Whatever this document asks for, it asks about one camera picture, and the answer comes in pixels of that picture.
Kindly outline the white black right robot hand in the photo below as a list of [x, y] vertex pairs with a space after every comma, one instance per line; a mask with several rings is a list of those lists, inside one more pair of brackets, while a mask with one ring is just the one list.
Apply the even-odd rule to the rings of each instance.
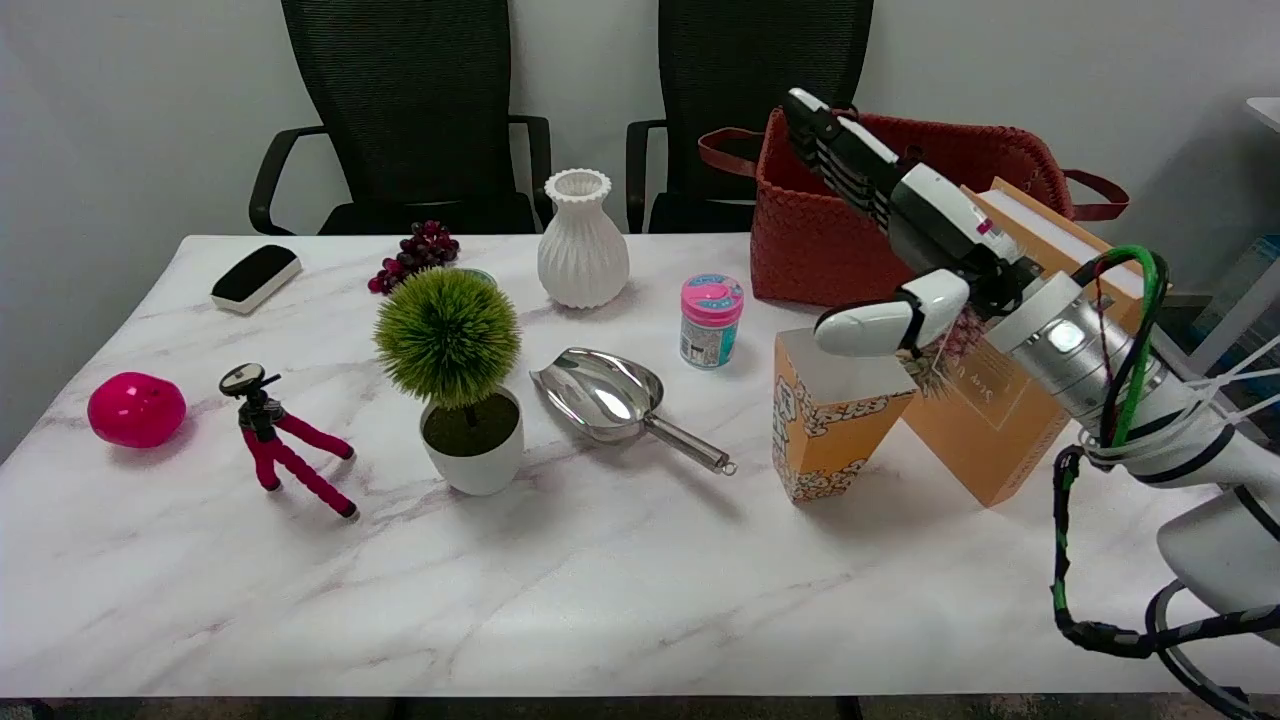
[[883, 302], [824, 313], [814, 327], [822, 350], [847, 357], [919, 354], [964, 310], [980, 322], [1002, 318], [1039, 291], [1036, 264], [952, 181], [901, 158], [804, 88], [791, 88], [782, 108], [803, 163], [868, 215], [915, 273]]

